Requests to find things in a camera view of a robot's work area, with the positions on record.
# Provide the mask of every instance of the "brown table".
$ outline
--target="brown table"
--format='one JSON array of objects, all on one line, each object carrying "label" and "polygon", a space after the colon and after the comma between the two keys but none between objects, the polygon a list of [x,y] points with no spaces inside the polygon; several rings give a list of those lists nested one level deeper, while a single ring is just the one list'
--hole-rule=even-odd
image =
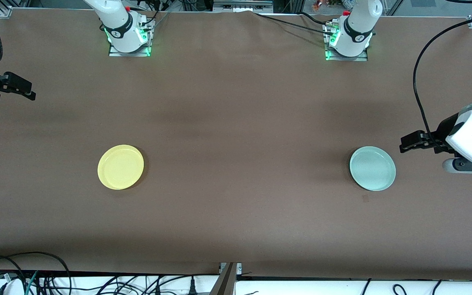
[{"label": "brown table", "polygon": [[[398,149],[423,129],[416,57],[459,21],[382,18],[362,63],[326,61],[320,34],[252,13],[173,13],[151,57],[110,58],[93,11],[16,9],[0,19],[0,73],[32,81],[37,100],[0,102],[0,253],[87,271],[241,261],[254,275],[472,279],[472,175]],[[472,30],[431,47],[418,89],[432,127],[472,102]],[[96,172],[118,144],[148,161],[124,191]],[[395,161],[386,191],[348,174],[365,145]]]}]

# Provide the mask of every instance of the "plate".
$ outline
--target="plate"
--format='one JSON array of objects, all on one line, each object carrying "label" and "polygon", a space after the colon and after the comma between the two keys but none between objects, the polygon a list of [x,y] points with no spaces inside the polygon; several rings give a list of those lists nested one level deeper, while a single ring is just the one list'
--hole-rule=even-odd
[{"label": "plate", "polygon": [[391,156],[375,146],[364,146],[351,156],[349,170],[356,183],[370,191],[383,191],[393,184],[397,168]]},{"label": "plate", "polygon": [[98,163],[98,177],[104,186],[125,189],[141,177],[144,161],[139,150],[122,144],[106,151]]}]

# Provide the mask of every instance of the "light green plate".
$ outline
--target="light green plate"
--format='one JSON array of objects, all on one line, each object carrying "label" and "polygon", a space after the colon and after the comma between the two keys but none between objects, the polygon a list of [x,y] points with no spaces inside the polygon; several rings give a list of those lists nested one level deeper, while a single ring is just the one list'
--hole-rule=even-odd
[{"label": "light green plate", "polygon": [[357,149],[349,161],[354,181],[370,191],[383,191],[393,184],[397,168],[391,156],[375,146]]}]

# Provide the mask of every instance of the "mounting plate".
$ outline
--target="mounting plate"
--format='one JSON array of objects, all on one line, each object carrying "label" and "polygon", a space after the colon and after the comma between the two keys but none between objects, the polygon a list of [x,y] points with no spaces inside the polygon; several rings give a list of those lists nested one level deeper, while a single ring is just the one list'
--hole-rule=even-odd
[{"label": "mounting plate", "polygon": [[[337,24],[338,19],[335,18],[331,22],[332,24]],[[336,32],[336,27],[335,26],[327,26],[327,25],[322,25],[322,28],[324,32]],[[326,60],[346,60],[346,61],[367,61],[367,49],[364,49],[363,52],[359,56],[355,57],[347,57],[339,54],[335,48],[329,45],[331,38],[333,36],[329,35],[324,35],[324,46],[325,46],[325,59]]]},{"label": "mounting plate", "polygon": [[[226,265],[227,265],[227,263],[220,263],[220,265],[218,267],[219,273],[221,273],[223,271],[223,269],[225,268]],[[242,270],[241,263],[236,263],[236,267],[238,268],[238,271],[236,272],[236,274],[241,275],[241,270]]]},{"label": "mounting plate", "polygon": [[[146,22],[147,17],[142,15],[141,22]],[[140,30],[147,30],[146,32],[141,32],[141,36],[147,39],[147,43],[141,45],[137,50],[133,52],[119,52],[110,45],[109,48],[109,56],[122,56],[122,57],[147,57],[150,56],[150,52],[152,51],[152,39],[154,38],[154,26],[156,24],[155,19],[150,21],[145,26],[140,26]]]}]

